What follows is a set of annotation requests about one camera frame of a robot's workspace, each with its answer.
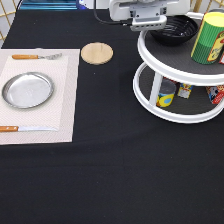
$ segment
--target metal plate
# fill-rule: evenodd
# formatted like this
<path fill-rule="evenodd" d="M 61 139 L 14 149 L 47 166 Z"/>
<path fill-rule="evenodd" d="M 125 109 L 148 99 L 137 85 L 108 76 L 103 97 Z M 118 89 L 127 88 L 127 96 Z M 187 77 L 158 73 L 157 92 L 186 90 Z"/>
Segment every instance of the metal plate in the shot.
<path fill-rule="evenodd" d="M 52 80 L 40 72 L 28 72 L 10 79 L 2 90 L 3 99 L 17 108 L 31 108 L 45 102 L 53 93 Z"/>

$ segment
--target utensil handle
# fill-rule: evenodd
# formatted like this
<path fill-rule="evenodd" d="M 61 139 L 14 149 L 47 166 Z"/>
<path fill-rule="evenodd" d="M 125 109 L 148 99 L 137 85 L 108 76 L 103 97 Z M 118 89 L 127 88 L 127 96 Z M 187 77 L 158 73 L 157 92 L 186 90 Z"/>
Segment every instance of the utensil handle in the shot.
<path fill-rule="evenodd" d="M 22 55 L 22 54 L 14 54 L 12 55 L 13 59 L 38 59 L 38 55 Z"/>
<path fill-rule="evenodd" d="M 0 126 L 0 132 L 16 132 L 18 129 L 18 126 Z"/>

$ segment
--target round wooden coaster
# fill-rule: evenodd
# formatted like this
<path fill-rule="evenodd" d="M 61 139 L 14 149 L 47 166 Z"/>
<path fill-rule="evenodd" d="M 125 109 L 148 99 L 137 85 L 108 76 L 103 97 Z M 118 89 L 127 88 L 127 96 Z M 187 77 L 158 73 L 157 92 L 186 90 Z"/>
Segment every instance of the round wooden coaster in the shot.
<path fill-rule="evenodd" d="M 91 43 L 83 47 L 81 56 L 89 64 L 100 65 L 110 61 L 113 57 L 113 50 L 107 44 Z"/>

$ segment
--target black tablecloth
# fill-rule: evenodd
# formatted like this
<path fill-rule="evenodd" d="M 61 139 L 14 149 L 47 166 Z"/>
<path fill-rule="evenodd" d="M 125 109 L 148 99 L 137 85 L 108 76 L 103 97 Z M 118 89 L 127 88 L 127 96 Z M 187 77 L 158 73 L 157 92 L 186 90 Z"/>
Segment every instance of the black tablecloth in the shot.
<path fill-rule="evenodd" d="M 0 223 L 224 222 L 224 113 L 184 125 L 145 110 L 132 89 L 138 35 L 91 10 L 16 13 L 4 49 L 103 42 L 114 56 L 80 58 L 72 143 L 0 147 Z"/>

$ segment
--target can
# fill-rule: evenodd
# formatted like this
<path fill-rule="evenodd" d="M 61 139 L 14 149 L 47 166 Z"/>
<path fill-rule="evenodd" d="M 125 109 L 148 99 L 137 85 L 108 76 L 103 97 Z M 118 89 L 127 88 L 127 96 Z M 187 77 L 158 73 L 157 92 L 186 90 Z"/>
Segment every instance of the can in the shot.
<path fill-rule="evenodd" d="M 200 64 L 212 64 L 216 61 L 224 45 L 224 13 L 206 13 L 191 58 Z"/>
<path fill-rule="evenodd" d="M 168 107 L 173 101 L 175 92 L 176 85 L 168 79 L 163 79 L 156 105 L 158 107 Z"/>

